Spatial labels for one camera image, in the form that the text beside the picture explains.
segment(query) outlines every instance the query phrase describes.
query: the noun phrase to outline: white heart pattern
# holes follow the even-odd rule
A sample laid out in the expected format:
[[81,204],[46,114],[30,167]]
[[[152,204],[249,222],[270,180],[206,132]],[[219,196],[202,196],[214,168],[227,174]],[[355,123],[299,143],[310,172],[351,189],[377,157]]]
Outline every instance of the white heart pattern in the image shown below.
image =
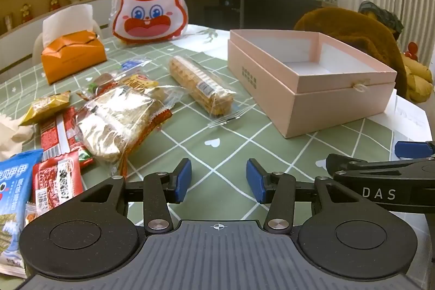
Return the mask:
[[326,170],[326,159],[324,158],[323,160],[318,160],[318,161],[316,161],[316,166],[317,166],[317,167],[323,167],[323,169],[324,169],[325,171],[327,171],[327,170]]
[[220,139],[216,138],[213,140],[208,140],[204,142],[205,145],[211,145],[213,148],[217,148],[220,145]]

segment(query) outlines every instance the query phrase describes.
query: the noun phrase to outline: tissue box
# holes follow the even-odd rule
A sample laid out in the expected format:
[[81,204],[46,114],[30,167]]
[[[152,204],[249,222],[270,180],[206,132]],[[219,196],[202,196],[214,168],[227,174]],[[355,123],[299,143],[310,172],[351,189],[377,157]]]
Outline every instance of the tissue box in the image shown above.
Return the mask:
[[290,138],[385,110],[396,71],[316,32],[233,30],[228,67]]
[[107,60],[95,33],[79,31],[61,36],[44,49],[42,66],[49,84]]

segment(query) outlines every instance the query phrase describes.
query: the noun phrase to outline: table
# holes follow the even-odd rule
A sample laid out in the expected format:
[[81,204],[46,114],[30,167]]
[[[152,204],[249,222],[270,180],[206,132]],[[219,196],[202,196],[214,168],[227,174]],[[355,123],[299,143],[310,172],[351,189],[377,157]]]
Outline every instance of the table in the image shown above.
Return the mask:
[[[162,84],[176,85],[165,68],[168,59],[175,54],[191,56],[230,84],[241,94],[240,106],[253,105],[254,100],[226,66],[228,38],[229,33],[225,31],[189,26],[179,40],[141,47],[122,48],[115,39],[106,39],[107,62],[55,85],[47,84],[41,65],[0,85],[0,102],[3,102],[0,111],[19,118],[35,98],[66,90],[74,92],[101,73],[119,68],[123,61],[130,58],[152,59],[152,69],[148,72],[151,78]],[[393,95],[384,114],[284,139],[257,105],[241,119],[225,126],[208,128],[208,114],[188,96],[174,107],[173,117],[164,123],[162,131],[153,132],[129,157],[128,181],[142,180],[145,175],[157,171],[171,172],[182,158],[188,157],[192,161],[191,187],[183,203],[169,205],[175,224],[180,219],[256,219],[262,224],[268,206],[255,201],[246,181],[245,166],[249,158],[256,158],[268,171],[284,171],[294,175],[298,181],[307,182],[313,181],[316,176],[328,175],[325,159],[330,153],[367,161],[393,160],[391,147],[396,140],[418,140],[427,135],[425,123],[419,126],[414,122],[417,115],[412,111],[413,107],[406,106],[401,100]],[[79,108],[83,100],[73,94],[71,104]],[[40,134],[36,128],[33,140],[26,143],[24,149],[39,147]],[[82,171],[84,188],[90,188],[108,177],[110,172],[98,162]],[[300,225],[311,216],[310,204],[296,204],[294,224]],[[408,216],[398,214],[409,222]],[[421,249],[408,275],[423,282],[429,259],[428,252],[424,251],[428,232],[424,230],[424,217],[420,217],[417,214],[412,216],[411,224],[414,228],[417,226],[418,236],[420,233]],[[136,225],[142,224],[140,203],[130,204],[128,218]],[[19,282],[2,277],[0,288],[13,289]]]

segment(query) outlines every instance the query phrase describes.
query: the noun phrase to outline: green checkered tablecloth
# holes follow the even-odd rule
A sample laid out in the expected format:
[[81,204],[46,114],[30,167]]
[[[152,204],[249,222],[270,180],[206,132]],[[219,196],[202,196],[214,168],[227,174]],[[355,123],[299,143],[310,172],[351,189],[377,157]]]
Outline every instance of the green checkered tablecloth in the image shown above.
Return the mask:
[[[150,58],[152,78],[162,84],[176,85],[165,68],[172,55],[189,55],[212,70],[241,93],[240,105],[253,105],[254,100],[228,70],[223,59],[203,52],[185,49],[171,42],[135,48],[119,48],[114,39],[104,41],[108,60],[49,86],[42,66],[36,66],[0,84],[0,112],[13,118],[25,114],[36,98],[66,90],[76,91],[101,73],[118,69],[130,58]],[[71,104],[79,108],[83,101],[73,94]],[[257,219],[264,222],[267,205],[259,205],[245,178],[246,161],[256,158],[268,171],[284,171],[298,181],[313,181],[327,175],[325,159],[330,153],[354,156],[368,161],[390,159],[392,131],[370,119],[284,139],[257,105],[243,118],[225,126],[208,128],[208,114],[189,96],[173,109],[173,117],[164,123],[161,132],[154,131],[128,161],[128,181],[139,181],[157,171],[171,172],[184,157],[192,161],[192,183],[186,198],[179,205],[169,205],[175,224],[180,219],[238,220]],[[35,128],[32,141],[24,149],[40,147],[40,133]],[[90,188],[110,177],[99,163],[82,171],[84,188]],[[309,216],[310,204],[298,202],[294,224]],[[141,203],[131,203],[128,218],[142,224]],[[13,289],[20,280],[4,277],[0,289]]]

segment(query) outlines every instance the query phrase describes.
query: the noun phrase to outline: red mouth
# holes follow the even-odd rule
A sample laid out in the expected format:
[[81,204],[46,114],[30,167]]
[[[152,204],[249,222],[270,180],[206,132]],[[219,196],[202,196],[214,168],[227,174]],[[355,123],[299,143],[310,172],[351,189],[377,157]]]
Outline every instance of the red mouth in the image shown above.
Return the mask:
[[129,18],[125,21],[124,29],[132,37],[155,37],[164,34],[170,28],[170,18],[166,15],[150,20]]

